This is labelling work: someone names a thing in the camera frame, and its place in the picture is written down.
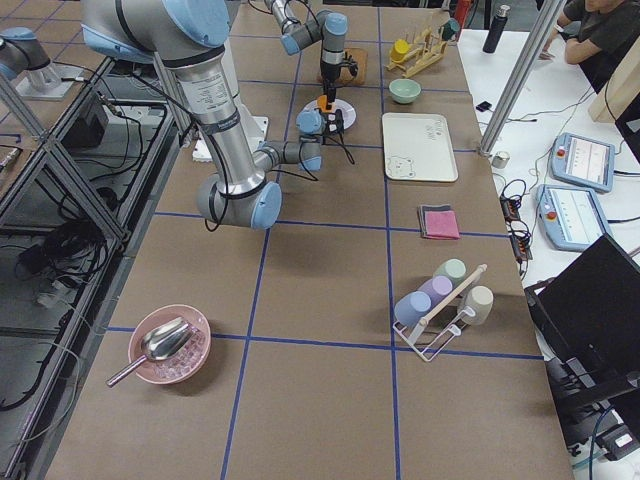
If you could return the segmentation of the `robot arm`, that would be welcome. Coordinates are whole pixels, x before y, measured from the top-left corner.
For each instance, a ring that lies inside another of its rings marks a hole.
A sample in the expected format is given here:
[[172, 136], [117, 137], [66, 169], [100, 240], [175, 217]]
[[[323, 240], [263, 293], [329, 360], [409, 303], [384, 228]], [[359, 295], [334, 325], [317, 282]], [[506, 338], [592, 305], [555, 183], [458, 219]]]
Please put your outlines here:
[[323, 93], [297, 117], [297, 142], [263, 142], [252, 150], [241, 111], [223, 68], [231, 29], [223, 1], [85, 1], [82, 29], [87, 46], [136, 63], [159, 59], [177, 78], [186, 112], [195, 121], [216, 166], [200, 187], [197, 205], [216, 224], [268, 229], [282, 204], [280, 186], [267, 174], [281, 164], [309, 170], [321, 165], [321, 137], [338, 133], [342, 114], [332, 108], [335, 82], [346, 65], [345, 15], [324, 10], [301, 23], [285, 1], [266, 4], [281, 28], [288, 54], [320, 43]]
[[356, 77], [359, 71], [358, 63], [345, 49], [347, 17], [331, 10], [314, 13], [304, 3], [311, 19], [302, 23], [289, 7], [289, 1], [265, 1], [264, 4], [281, 29], [281, 43], [288, 55], [300, 53], [317, 42], [321, 43], [320, 75], [323, 94], [317, 99], [317, 106], [323, 112], [330, 112], [336, 100], [342, 70], [347, 69], [352, 77]]

